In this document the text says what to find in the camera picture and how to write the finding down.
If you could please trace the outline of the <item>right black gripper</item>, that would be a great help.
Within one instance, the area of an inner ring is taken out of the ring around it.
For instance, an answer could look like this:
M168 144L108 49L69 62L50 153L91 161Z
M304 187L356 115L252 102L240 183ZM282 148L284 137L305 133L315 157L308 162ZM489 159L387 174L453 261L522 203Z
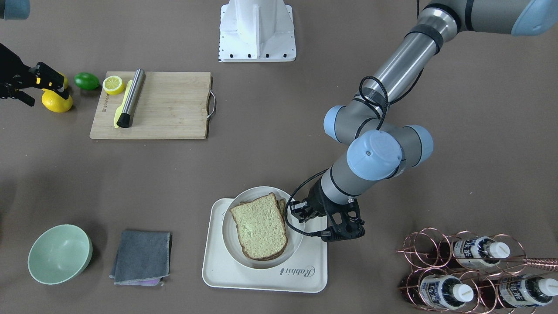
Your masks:
M32 107L33 97L21 91L29 87L42 89L44 91L42 100L57 97L70 99L64 75L44 62L38 62L36 66L30 68L24 65L19 56L0 44L0 97L20 100Z

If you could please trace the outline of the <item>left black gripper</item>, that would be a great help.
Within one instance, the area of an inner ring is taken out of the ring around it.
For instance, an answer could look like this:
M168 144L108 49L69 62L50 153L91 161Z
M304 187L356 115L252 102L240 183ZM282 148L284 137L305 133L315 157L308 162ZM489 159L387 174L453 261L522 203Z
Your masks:
M304 201L291 201L289 210L299 222L307 222L315 217L327 216L332 219L336 213L336 205L323 192L321 179L310 188Z

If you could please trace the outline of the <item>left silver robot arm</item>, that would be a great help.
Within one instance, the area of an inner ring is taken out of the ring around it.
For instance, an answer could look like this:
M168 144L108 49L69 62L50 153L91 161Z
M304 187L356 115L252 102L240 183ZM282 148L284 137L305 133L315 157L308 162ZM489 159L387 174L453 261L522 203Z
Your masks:
M462 32L537 36L557 23L555 0L432 0L389 59L364 77L353 99L329 109L323 128L347 151L320 172L307 198L291 201L299 222L333 217L361 223L357 198L373 185L428 159L429 132L417 125L396 127L387 116L417 84L427 63Z

